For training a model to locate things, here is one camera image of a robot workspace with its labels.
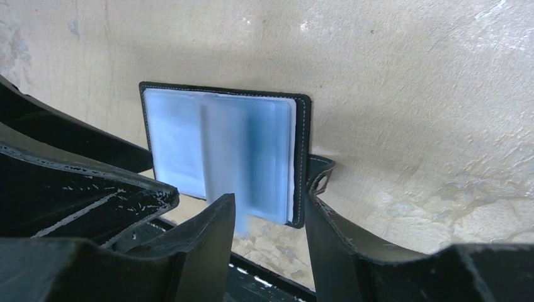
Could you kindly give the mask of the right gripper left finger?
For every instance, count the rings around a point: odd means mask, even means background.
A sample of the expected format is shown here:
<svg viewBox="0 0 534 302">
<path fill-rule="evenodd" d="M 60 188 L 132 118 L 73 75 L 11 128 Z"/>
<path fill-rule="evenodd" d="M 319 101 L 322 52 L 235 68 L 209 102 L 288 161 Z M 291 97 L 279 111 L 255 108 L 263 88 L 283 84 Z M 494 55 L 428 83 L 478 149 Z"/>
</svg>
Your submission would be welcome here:
<svg viewBox="0 0 534 302">
<path fill-rule="evenodd" d="M 2 301 L 222 301 L 236 204 L 201 213 L 120 253 L 81 238 L 1 240 Z"/>
</svg>

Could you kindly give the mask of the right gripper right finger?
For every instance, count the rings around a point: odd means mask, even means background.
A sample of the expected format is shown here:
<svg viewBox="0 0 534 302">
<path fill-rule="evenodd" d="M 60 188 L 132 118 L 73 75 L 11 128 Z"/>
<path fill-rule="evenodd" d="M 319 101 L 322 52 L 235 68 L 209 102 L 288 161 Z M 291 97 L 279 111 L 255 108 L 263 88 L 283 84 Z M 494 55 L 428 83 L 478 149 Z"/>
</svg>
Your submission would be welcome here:
<svg viewBox="0 0 534 302">
<path fill-rule="evenodd" d="M 305 228 L 318 301 L 532 301 L 533 245 L 461 243 L 422 254 L 315 196 Z"/>
</svg>

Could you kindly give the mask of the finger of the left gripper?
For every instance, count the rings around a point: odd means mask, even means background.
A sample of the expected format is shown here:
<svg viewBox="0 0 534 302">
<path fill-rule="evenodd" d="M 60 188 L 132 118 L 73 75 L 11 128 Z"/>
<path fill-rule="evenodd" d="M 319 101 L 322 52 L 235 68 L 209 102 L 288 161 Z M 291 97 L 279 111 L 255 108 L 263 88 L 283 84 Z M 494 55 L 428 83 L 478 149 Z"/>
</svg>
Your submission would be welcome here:
<svg viewBox="0 0 534 302">
<path fill-rule="evenodd" d="M 109 247 L 178 204 L 173 186 L 1 126 L 2 237 L 82 237 Z"/>
<path fill-rule="evenodd" d="M 153 168 L 147 149 L 22 93 L 3 76 L 1 123 L 39 142 L 131 172 Z"/>
</svg>

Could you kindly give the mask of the black leather card holder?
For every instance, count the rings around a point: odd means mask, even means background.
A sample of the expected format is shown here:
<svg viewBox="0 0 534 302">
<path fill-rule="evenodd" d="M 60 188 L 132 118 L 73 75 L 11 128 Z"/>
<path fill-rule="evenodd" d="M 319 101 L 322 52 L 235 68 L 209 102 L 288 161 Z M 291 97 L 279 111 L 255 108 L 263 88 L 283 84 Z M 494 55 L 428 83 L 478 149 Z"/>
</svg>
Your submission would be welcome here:
<svg viewBox="0 0 534 302">
<path fill-rule="evenodd" d="M 236 197 L 247 218 L 302 228 L 306 196 L 325 191 L 334 161 L 310 152 L 312 101 L 304 94 L 141 82 L 154 176 L 212 203 Z"/>
</svg>

